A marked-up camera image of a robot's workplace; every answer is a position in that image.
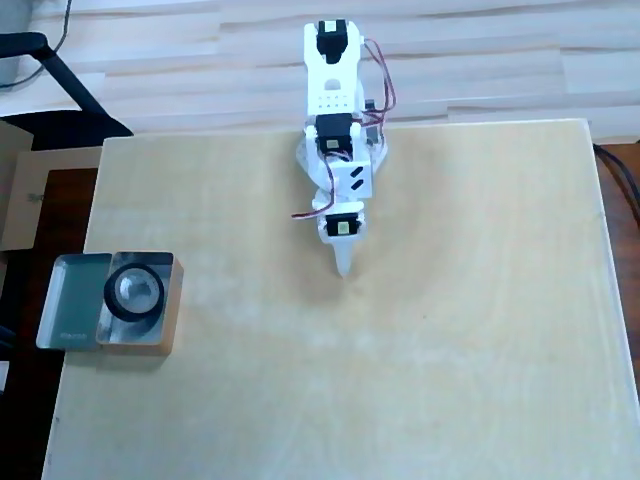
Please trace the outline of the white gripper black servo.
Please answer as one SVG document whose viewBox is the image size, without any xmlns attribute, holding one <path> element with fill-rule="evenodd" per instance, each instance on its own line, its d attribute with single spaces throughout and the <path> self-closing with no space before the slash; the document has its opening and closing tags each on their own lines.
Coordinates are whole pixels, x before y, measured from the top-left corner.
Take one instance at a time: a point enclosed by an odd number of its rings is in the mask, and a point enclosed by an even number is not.
<svg viewBox="0 0 640 480">
<path fill-rule="evenodd" d="M 332 244 L 336 269 L 346 277 L 353 247 L 367 231 L 366 202 L 373 195 L 373 173 L 367 161 L 328 159 L 315 175 L 313 210 L 321 241 Z"/>
</svg>

